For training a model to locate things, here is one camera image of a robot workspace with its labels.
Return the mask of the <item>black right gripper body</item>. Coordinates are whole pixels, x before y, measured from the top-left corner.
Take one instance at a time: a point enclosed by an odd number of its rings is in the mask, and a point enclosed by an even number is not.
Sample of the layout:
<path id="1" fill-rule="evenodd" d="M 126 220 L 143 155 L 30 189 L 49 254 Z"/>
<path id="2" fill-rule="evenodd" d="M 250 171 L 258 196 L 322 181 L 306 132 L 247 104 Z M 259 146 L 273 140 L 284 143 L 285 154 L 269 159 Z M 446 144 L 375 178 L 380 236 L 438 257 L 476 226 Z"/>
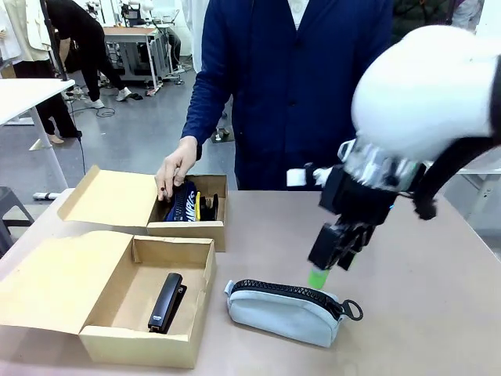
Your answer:
<path id="1" fill-rule="evenodd" d="M 342 223 L 379 226 L 394 204 L 394 193 L 357 183 L 341 166 L 334 166 L 319 206 L 338 215 Z"/>

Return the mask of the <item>person right hand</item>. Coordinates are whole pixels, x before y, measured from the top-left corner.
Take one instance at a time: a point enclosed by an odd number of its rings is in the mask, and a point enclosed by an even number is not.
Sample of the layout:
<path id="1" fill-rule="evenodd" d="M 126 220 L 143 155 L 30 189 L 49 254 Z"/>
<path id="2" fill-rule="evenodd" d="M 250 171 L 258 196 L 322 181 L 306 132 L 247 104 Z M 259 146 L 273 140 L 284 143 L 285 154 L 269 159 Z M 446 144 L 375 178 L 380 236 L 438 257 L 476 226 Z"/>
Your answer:
<path id="1" fill-rule="evenodd" d="M 163 160 L 155 175 L 158 201 L 170 200 L 174 188 L 184 183 L 186 174 L 196 163 L 197 147 L 195 137 L 183 137 L 178 147 Z"/>

